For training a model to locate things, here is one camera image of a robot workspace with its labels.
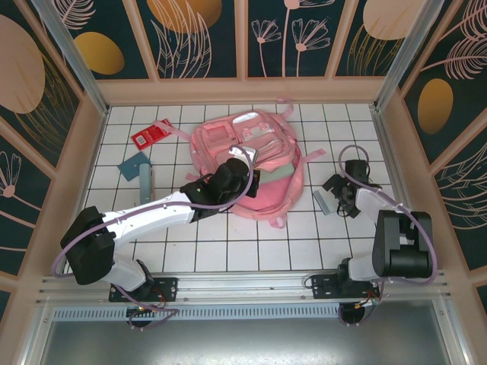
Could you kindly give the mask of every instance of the backpack strap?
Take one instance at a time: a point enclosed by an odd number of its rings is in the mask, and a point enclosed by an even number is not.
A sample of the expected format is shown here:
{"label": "backpack strap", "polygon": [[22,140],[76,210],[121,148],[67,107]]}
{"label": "backpack strap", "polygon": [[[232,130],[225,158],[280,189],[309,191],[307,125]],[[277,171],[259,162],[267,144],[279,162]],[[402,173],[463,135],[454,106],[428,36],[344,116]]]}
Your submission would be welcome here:
{"label": "backpack strap", "polygon": [[320,148],[319,150],[315,150],[313,152],[310,152],[306,156],[304,156],[301,159],[301,161],[303,163],[308,163],[308,162],[311,162],[312,160],[314,160],[315,158],[318,158],[319,156],[323,156],[325,153],[326,153],[326,151],[324,149]]}
{"label": "backpack strap", "polygon": [[160,129],[162,129],[163,131],[172,133],[173,135],[177,135],[179,138],[182,138],[185,141],[191,142],[191,136],[178,128],[171,127],[170,125],[164,124],[159,120],[155,120],[153,124],[159,127]]}
{"label": "backpack strap", "polygon": [[269,219],[269,224],[272,228],[283,229],[286,227],[286,223],[288,221],[288,215],[284,214],[281,217],[276,217],[273,219]]}
{"label": "backpack strap", "polygon": [[288,108],[281,114],[281,116],[284,119],[289,118],[289,116],[291,116],[292,112],[294,111],[294,105],[292,104],[291,99],[289,99],[288,97],[280,97],[277,99],[277,101],[280,104],[288,104]]}

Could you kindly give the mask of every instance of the red packet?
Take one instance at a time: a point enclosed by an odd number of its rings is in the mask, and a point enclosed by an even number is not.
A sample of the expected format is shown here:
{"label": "red packet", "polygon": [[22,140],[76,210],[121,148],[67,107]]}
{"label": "red packet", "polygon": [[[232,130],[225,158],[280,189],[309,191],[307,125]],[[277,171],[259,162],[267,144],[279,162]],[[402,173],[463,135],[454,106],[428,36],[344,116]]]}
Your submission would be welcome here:
{"label": "red packet", "polygon": [[[172,127],[167,119],[162,120],[162,122]],[[160,141],[162,138],[166,138],[168,135],[170,135],[169,132],[163,131],[156,125],[151,125],[150,127],[135,133],[131,139],[134,141],[139,150],[143,150],[155,142]]]}

